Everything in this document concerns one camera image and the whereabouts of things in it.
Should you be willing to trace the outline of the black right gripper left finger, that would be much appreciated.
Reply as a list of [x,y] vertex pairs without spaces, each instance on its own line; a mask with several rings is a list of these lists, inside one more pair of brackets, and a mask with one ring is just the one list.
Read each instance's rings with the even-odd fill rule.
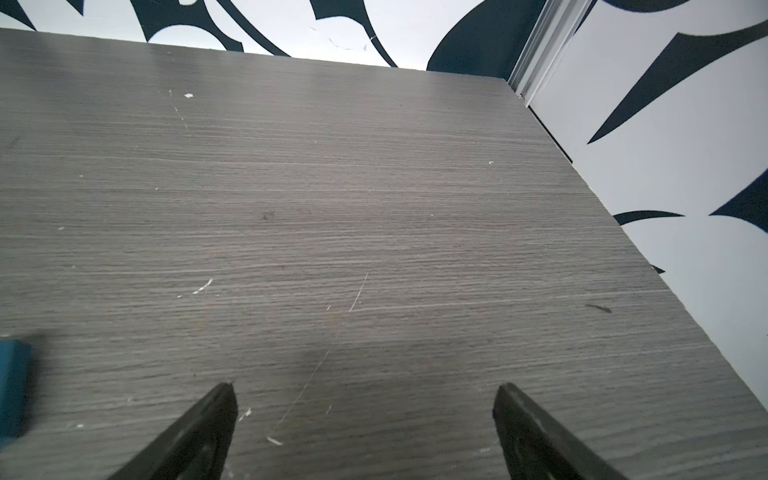
[[233,385],[220,383],[111,477],[218,480],[237,418]]

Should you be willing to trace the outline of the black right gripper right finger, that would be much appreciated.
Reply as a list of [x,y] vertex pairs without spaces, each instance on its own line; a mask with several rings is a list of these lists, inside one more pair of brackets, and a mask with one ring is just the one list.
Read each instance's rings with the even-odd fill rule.
[[512,479],[622,479],[512,383],[497,390],[492,416]]

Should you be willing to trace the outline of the aluminium frame post right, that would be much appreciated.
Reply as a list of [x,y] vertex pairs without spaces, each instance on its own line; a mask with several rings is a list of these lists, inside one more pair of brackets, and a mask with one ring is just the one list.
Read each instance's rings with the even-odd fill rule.
[[594,1],[547,0],[507,83],[526,108],[546,85]]

